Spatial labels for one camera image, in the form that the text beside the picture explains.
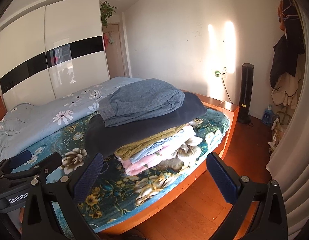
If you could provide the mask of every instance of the wooden floor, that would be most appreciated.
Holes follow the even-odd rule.
[[[239,175],[267,183],[270,128],[253,118],[253,127],[236,124],[224,159]],[[206,171],[184,193],[136,228],[149,240],[208,240],[228,214],[231,204],[224,201],[211,175]],[[254,214],[251,205],[236,239],[242,237]]]

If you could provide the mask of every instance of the curtain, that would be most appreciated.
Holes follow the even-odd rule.
[[[304,83],[289,127],[267,169],[279,182],[293,240],[309,218],[309,19],[301,11],[306,45]]]

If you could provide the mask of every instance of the blue gripper pad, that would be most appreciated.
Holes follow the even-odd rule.
[[[19,166],[21,166],[23,163],[26,163],[28,160],[31,159],[31,152],[26,150],[22,153],[19,153],[18,155],[14,156],[13,158],[10,159],[10,168],[11,169],[16,169]]]
[[[85,201],[93,184],[96,182],[102,167],[103,156],[102,154],[98,153],[73,187],[73,202],[75,204]]]
[[[231,167],[228,167],[216,153],[208,154],[206,161],[207,169],[225,201],[232,205],[235,204],[239,197],[238,192],[240,191],[238,174]]]

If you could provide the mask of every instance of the ribbed cuff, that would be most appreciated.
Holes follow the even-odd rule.
[[[107,120],[115,116],[115,112],[110,105],[110,99],[108,97],[103,98],[99,101],[99,113],[103,120]]]

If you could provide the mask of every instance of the light blue comforter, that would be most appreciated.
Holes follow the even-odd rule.
[[[0,161],[99,109],[98,100],[139,78],[116,77],[43,106],[23,103],[0,121]]]

